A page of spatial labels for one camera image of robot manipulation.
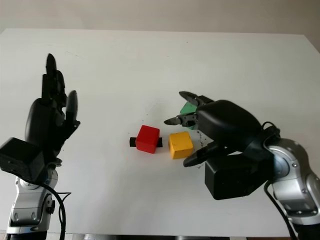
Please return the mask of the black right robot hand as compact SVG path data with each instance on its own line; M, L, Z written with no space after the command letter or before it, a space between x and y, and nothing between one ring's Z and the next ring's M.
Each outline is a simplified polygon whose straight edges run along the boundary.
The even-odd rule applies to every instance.
M191 113L166 119L166 125L196 126L212 139L183 161L184 167L199 165L210 157L223 157L243 152L262 130L260 122L247 110L229 100L212 100L203 95L180 91L179 95L196 106Z

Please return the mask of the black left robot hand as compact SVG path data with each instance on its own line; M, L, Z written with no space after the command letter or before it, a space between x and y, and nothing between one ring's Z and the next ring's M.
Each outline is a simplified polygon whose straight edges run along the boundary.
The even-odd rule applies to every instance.
M76 90L65 93L64 76L57 69L55 57L46 58L46 73L42 75L41 97L31 105L26 127L25 141L40 149L46 166L61 166L58 155L65 141L81 124L77 120L78 95Z

